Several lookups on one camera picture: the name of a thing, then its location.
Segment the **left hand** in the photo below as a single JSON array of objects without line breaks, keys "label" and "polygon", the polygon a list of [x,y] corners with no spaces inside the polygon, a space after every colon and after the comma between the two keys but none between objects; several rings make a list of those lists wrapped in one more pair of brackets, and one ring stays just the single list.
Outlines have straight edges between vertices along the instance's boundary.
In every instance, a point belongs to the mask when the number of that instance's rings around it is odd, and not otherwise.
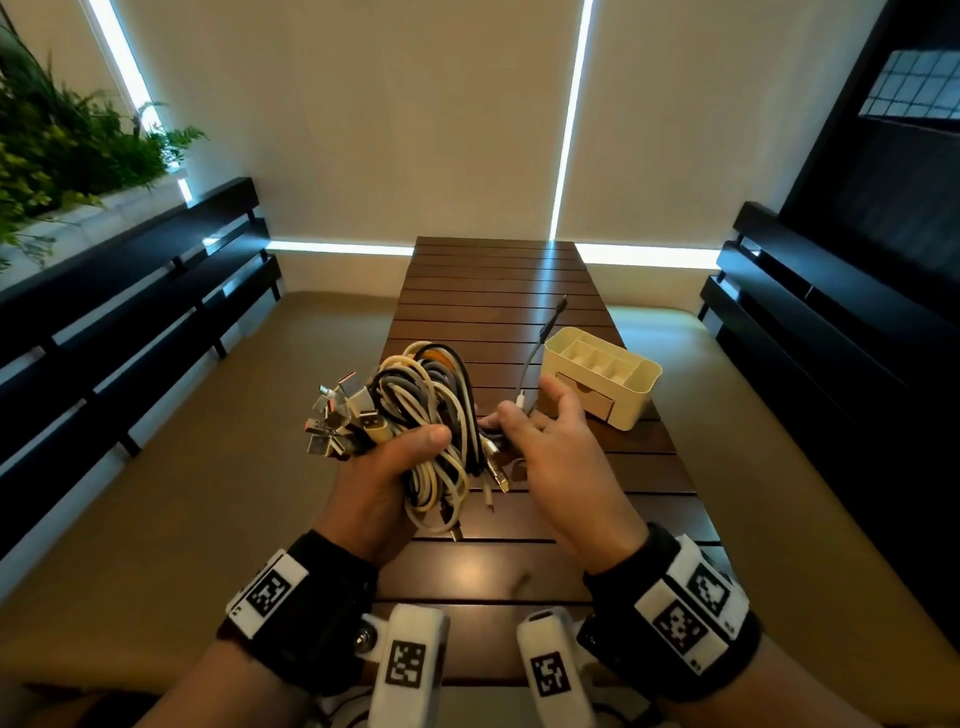
[{"label": "left hand", "polygon": [[445,425],[418,427],[340,466],[333,495],[314,524],[329,541],[378,569],[393,561],[417,528],[403,508],[400,475],[450,444]]}]

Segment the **wooden table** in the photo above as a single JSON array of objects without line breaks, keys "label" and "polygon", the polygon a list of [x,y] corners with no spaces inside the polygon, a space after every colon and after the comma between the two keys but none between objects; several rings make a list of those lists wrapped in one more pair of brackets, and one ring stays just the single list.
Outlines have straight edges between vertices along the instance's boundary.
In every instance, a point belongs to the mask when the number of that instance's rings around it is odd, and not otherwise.
[{"label": "wooden table", "polygon": [[[567,295],[560,326],[619,346],[623,341],[572,243],[422,237],[407,270],[383,357],[413,341],[444,342],[467,363],[480,414],[511,399],[540,327]],[[540,378],[538,354],[524,386]],[[686,533],[730,568],[670,435],[652,404],[630,432],[597,420],[590,429],[631,503],[647,521]],[[398,601],[440,606],[451,617],[444,683],[525,685],[516,626],[548,605],[575,619],[589,612],[581,571],[550,539],[526,482],[494,492],[493,513],[479,494],[461,516],[464,540],[414,540],[380,575],[379,614]]]}]

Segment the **fingernail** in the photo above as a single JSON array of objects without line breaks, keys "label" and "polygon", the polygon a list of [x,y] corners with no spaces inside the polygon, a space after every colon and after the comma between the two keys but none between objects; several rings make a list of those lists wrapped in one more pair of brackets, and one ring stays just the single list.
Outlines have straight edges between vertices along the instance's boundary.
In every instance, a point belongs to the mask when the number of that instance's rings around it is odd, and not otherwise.
[{"label": "fingernail", "polygon": [[430,427],[430,442],[438,447],[440,445],[446,446],[450,438],[449,432],[446,425],[434,425]]}]

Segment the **hand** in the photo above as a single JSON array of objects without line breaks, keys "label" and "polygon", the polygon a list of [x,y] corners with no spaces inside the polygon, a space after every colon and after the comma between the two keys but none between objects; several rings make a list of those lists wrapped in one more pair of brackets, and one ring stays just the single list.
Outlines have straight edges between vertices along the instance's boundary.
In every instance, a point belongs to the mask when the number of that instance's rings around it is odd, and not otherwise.
[{"label": "hand", "polygon": [[417,528],[403,508],[400,474],[450,444],[444,425],[418,427],[340,466],[333,495],[314,528],[378,569],[396,558]]},{"label": "hand", "polygon": [[480,425],[499,426],[523,453],[530,497],[557,543],[589,573],[605,571],[643,546],[647,524],[616,482],[576,393],[554,376],[540,378],[540,393],[557,404],[556,421],[538,411],[528,418],[503,401]]}]

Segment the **metal screw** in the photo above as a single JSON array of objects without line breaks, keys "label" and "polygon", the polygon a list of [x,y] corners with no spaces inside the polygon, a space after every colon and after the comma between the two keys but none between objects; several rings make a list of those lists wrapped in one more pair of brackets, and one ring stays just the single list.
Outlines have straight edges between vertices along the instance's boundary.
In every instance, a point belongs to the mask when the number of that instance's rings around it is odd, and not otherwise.
[{"label": "metal screw", "polygon": [[357,630],[356,639],[353,641],[353,651],[360,655],[364,652],[370,652],[376,647],[376,630],[372,624],[364,624]]}]

